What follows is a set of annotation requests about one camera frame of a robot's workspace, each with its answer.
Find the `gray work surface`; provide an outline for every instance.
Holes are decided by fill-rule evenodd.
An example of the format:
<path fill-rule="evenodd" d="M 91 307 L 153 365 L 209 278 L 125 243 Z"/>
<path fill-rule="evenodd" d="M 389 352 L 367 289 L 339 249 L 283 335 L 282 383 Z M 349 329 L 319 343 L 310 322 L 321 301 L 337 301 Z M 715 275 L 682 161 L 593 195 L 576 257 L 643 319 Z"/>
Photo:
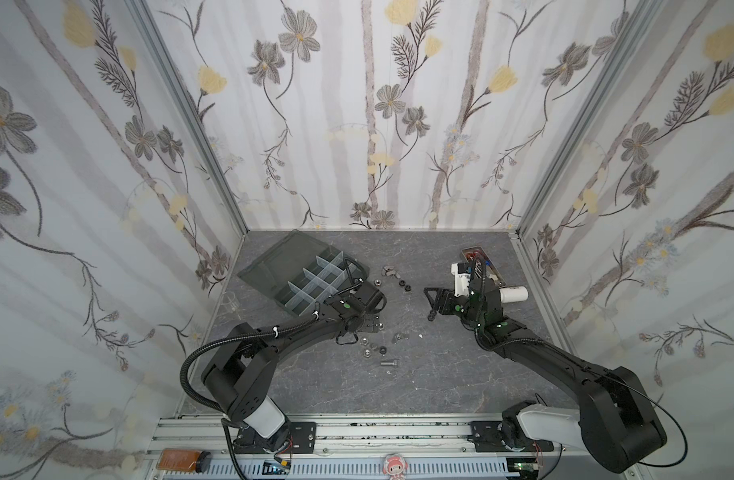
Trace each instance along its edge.
<path fill-rule="evenodd" d="M 380 313 L 384 329 L 360 336 L 384 345 L 388 353 L 362 356 L 360 344 L 339 346 L 325 341 L 289 357 L 276 369 L 269 395 L 286 413 L 500 413 L 522 400 L 535 400 L 535 392 L 550 406 L 572 407 L 573 401 L 537 373 L 495 353 L 480 349 L 473 332 L 455 316 L 426 319 L 429 302 L 423 288 L 454 288 L 450 264 L 461 260 L 461 249 L 481 246 L 509 286 L 527 286 L 511 241 L 503 232 L 306 232 L 353 255 L 370 268 L 369 281 L 380 278 L 388 299 Z M 236 293 L 239 309 L 218 312 L 208 340 L 218 340 L 240 322 L 253 327 L 284 323 L 293 316 L 253 289 L 236 273 L 251 264 L 287 233 L 257 231 L 247 235 L 227 291 Z M 383 265 L 394 265 L 412 286 L 404 292 L 392 277 L 381 276 Z M 505 304 L 505 313 L 524 322 L 550 340 L 544 320 L 533 300 Z M 409 338 L 391 343 L 396 333 Z M 380 360 L 397 359 L 396 368 Z M 194 387 L 203 395 L 199 380 Z M 182 414 L 214 413 L 187 398 Z"/>

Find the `robotic arm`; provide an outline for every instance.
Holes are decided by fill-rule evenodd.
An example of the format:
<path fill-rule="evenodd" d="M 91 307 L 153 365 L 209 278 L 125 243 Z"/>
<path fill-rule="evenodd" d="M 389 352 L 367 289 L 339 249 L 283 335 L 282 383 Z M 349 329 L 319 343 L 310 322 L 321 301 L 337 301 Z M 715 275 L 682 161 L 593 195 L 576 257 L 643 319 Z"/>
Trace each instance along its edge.
<path fill-rule="evenodd" d="M 534 402 L 507 409 L 501 424 L 506 446 L 519 449 L 537 439 L 573 445 L 585 448 L 602 466 L 620 473 L 665 445 L 666 433 L 650 402 L 644 394 L 633 395 L 644 391 L 633 372 L 586 362 L 505 316 L 501 290 L 495 285 L 486 289 L 486 264 L 480 256 L 458 264 L 457 269 L 459 276 L 468 274 L 470 279 L 468 284 L 456 282 L 457 292 L 425 289 L 431 304 L 428 320 L 434 320 L 437 313 L 458 316 L 463 326 L 474 332 L 482 349 L 534 370 L 578 403 L 578 410 Z M 355 342 L 355 332 L 382 310 L 381 305 L 385 305 L 383 294 L 359 280 L 318 305 L 311 320 L 271 330 L 255 330 L 242 323 L 227 338 L 210 342 L 188 356 L 180 371 L 181 386 L 191 398 L 225 413 L 226 432 L 226 424 L 244 422 L 257 432 L 257 446 L 278 452 L 291 437 L 289 419 L 268 397 L 276 366 L 287 356 L 323 340 L 341 343 L 340 339 L 353 336 L 351 343 Z M 214 402 L 190 386 L 188 370 L 196 358 L 216 348 L 201 375 Z"/>

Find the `floral wallpaper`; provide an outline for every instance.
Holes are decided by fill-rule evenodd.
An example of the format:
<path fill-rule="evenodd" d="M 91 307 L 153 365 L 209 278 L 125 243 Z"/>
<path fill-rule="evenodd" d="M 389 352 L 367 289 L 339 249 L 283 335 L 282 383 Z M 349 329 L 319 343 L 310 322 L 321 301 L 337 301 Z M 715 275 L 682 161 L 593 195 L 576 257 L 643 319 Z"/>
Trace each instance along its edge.
<path fill-rule="evenodd" d="M 734 477 L 734 2 L 664 4 L 522 239 L 581 356 L 687 432 L 653 477 Z"/>
<path fill-rule="evenodd" d="M 123 4 L 0 1 L 0 478 L 140 477 L 180 399 L 239 238 L 163 91 Z"/>
<path fill-rule="evenodd" d="M 147 3 L 249 227 L 358 230 L 516 228 L 636 7 Z"/>

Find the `black mounting plate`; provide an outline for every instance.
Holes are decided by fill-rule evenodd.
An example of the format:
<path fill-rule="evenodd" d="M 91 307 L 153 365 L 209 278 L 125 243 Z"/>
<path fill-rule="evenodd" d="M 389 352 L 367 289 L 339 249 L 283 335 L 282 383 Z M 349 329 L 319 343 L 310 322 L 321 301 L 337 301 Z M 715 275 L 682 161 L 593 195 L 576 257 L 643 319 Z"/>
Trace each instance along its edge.
<path fill-rule="evenodd" d="M 313 453 L 316 442 L 316 422 L 292 422 L 289 424 L 290 435 L 293 437 L 292 453 Z M 252 428 L 239 431 L 237 439 L 233 441 L 233 451 L 238 454 L 267 453 L 257 446 L 255 437 L 257 432 Z"/>
<path fill-rule="evenodd" d="M 471 441 L 474 443 L 474 447 L 478 453 L 492 453 L 492 452 L 513 452 L 506 448 L 501 441 L 501 433 L 497 427 L 500 422 L 470 422 L 471 425 Z M 553 452 L 554 443 L 547 442 L 545 440 L 536 440 L 537 446 L 543 452 Z M 535 452 L 533 445 L 525 447 L 522 452 Z"/>

